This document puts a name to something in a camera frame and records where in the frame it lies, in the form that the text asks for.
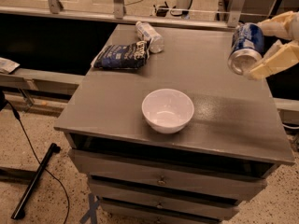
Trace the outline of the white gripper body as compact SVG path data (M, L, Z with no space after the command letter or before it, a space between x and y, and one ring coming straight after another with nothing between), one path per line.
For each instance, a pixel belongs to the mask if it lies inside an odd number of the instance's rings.
M290 37L299 40L299 12L296 12L290 22Z

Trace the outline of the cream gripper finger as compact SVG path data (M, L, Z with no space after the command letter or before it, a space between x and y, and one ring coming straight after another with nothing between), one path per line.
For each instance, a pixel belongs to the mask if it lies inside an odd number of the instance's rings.
M258 22L257 26L266 36L275 36L286 40L293 40L291 22L294 16L295 13L293 11L284 12L271 19Z
M246 78L251 80L264 79L287 70L298 63L299 42L293 40L282 44L280 40L277 40L263 58L249 69Z

